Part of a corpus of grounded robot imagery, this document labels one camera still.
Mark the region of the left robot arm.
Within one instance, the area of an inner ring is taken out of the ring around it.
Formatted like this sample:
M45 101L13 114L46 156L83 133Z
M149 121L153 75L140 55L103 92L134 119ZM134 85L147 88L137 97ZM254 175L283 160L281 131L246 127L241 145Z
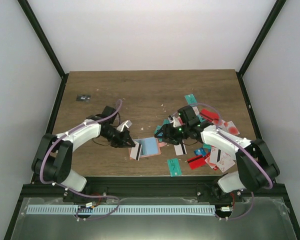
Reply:
M79 201L87 202L92 196L92 189L86 185L87 179L72 169L73 152L98 137L105 138L113 148L134 148L136 143L129 131L132 123L126 120L114 126L118 115L118 109L106 106L102 113L88 116L68 131L45 134L32 162L32 171L39 175L43 183L55 183L72 189Z

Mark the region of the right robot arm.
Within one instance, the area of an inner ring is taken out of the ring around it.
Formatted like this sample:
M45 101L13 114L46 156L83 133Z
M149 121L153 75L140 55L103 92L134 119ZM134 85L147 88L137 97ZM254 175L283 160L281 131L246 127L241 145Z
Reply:
M191 105L180 108L169 116L170 123L163 124L154 134L155 138L175 146L191 138L201 144L217 148L236 161L237 171L218 179L212 188L213 198L226 200L230 192L272 189L280 170L267 144L262 139L241 138L221 129L219 123L201 121Z

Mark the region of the teal VIP card front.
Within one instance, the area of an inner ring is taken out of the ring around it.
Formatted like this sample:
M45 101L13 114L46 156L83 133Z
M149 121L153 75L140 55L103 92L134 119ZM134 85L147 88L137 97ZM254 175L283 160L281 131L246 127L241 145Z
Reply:
M179 177L182 175L182 170L178 158L171 158L167 160L167 165L171 177Z

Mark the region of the pink leather card holder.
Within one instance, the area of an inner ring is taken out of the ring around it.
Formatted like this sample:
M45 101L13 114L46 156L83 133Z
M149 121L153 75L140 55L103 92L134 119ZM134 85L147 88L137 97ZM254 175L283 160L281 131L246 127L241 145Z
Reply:
M134 139L133 141L138 142L142 145L140 158L152 157L161 154L160 143L155 137L139 138Z

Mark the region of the white card magnetic stripe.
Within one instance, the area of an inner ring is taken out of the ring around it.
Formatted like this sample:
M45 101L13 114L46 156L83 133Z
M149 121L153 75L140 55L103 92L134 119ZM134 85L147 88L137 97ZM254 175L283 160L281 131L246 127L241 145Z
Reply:
M131 148L129 157L131 159L139 161L141 152L142 152L142 145L139 142L134 142L135 146Z

